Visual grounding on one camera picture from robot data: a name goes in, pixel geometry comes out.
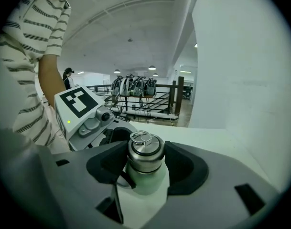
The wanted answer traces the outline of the small round metal object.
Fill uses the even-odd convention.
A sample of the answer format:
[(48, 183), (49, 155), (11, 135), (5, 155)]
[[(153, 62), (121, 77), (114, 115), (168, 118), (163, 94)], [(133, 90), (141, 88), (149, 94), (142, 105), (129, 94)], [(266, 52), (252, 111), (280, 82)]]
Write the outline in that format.
[(165, 157), (165, 142), (157, 135), (144, 130), (130, 134), (128, 143), (129, 165), (139, 173), (157, 171)]

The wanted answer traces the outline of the dark wooden railing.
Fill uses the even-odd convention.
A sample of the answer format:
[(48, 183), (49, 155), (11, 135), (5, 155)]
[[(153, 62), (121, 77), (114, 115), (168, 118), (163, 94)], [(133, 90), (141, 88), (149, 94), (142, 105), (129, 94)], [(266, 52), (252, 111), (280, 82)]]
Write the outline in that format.
[(179, 116), (183, 99), (183, 77), (171, 84), (156, 84), (155, 96), (112, 96), (111, 85), (92, 85), (88, 88), (105, 101), (110, 110), (147, 111)]

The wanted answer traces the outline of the green translucent bottle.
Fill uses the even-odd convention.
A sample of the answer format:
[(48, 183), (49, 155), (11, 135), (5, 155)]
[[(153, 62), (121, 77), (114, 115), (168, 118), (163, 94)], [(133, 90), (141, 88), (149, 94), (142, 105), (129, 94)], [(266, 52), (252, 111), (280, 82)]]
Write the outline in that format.
[(132, 189), (135, 193), (146, 196), (157, 193), (163, 197), (167, 196), (170, 182), (169, 171), (164, 161), (157, 170), (150, 173), (141, 173), (128, 163), (125, 172), (135, 184)]

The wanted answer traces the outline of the person's striped shirt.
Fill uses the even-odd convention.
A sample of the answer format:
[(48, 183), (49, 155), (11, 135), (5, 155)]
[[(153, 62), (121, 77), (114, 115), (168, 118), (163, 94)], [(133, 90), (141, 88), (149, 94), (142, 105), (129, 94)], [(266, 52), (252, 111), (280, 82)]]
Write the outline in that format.
[(23, 93), (12, 130), (54, 154), (69, 149), (53, 130), (35, 82), (40, 59), (61, 55), (70, 13), (67, 0), (21, 0), (0, 33), (0, 59)]

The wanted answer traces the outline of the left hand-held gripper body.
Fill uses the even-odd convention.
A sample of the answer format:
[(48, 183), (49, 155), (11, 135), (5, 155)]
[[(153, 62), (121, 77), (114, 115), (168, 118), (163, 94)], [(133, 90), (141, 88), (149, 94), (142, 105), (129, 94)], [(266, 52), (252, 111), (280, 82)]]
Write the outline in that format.
[(84, 86), (55, 95), (54, 103), (56, 120), (71, 151), (88, 148), (115, 120), (105, 101)]

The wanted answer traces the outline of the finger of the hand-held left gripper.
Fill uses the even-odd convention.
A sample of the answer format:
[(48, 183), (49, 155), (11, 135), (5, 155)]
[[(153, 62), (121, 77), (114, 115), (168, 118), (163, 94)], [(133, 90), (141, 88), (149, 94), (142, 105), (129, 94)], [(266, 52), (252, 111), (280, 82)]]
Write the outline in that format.
[(116, 127), (115, 129), (106, 129), (104, 131), (104, 144), (110, 144), (117, 141), (129, 141), (133, 131), (125, 127)]

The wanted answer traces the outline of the black office chair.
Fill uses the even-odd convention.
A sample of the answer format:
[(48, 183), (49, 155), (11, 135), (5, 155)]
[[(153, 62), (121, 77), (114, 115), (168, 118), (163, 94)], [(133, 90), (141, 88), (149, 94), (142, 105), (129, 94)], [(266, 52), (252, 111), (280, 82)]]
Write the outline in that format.
[(183, 87), (183, 98), (190, 100), (191, 99), (191, 95), (192, 95), (192, 85), (188, 85), (188, 86), (184, 86)]

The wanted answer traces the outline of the white railing base plinth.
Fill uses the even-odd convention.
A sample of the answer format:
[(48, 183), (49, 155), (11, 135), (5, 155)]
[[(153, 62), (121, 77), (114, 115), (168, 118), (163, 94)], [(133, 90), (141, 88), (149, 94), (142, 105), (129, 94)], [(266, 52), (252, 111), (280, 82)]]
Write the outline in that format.
[(115, 113), (127, 114), (127, 115), (136, 115), (136, 116), (143, 116), (147, 118), (159, 118), (159, 119), (171, 119), (177, 120), (179, 116), (174, 114), (164, 114), (164, 113), (152, 113), (147, 111), (133, 111), (133, 110), (123, 110), (122, 112), (118, 109), (113, 110)]

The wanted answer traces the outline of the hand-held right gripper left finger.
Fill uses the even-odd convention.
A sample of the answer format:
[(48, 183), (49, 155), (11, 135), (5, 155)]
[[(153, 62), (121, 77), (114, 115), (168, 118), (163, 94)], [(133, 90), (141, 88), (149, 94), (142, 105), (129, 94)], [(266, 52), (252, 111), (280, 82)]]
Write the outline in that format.
[(52, 155), (40, 148), (44, 175), (65, 220), (65, 229), (125, 229), (117, 181), (128, 143)]

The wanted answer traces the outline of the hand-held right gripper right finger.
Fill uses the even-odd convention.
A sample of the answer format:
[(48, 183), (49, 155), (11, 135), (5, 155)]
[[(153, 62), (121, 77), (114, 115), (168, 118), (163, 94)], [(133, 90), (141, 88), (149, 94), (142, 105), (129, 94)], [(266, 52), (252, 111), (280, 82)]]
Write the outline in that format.
[(251, 229), (279, 192), (242, 162), (166, 142), (167, 201), (145, 229)]

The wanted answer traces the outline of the grey black backpack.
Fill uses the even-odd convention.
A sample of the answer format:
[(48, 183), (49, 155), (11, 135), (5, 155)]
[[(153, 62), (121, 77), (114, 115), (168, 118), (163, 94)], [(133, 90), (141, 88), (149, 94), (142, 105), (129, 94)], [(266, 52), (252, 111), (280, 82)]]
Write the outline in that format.
[(148, 78), (145, 83), (145, 96), (155, 96), (156, 95), (156, 83), (157, 81), (153, 78)]
[(122, 79), (123, 79), (122, 76), (117, 75), (117, 78), (113, 81), (112, 86), (111, 86), (111, 95), (112, 96), (119, 95)]
[(130, 89), (134, 82), (134, 75), (127, 74), (126, 77), (121, 81), (119, 94), (121, 96), (130, 96)]
[(144, 79), (145, 76), (138, 76), (137, 79), (134, 80), (131, 88), (132, 96), (135, 97), (144, 96)]

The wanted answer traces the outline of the person's left forearm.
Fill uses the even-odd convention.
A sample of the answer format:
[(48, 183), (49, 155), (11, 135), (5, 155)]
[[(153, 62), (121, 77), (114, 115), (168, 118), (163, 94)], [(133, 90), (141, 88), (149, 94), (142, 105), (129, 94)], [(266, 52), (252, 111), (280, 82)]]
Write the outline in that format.
[(54, 96), (65, 91), (64, 81), (57, 68), (56, 55), (44, 55), (39, 61), (38, 79), (41, 90), (51, 107), (55, 107)]

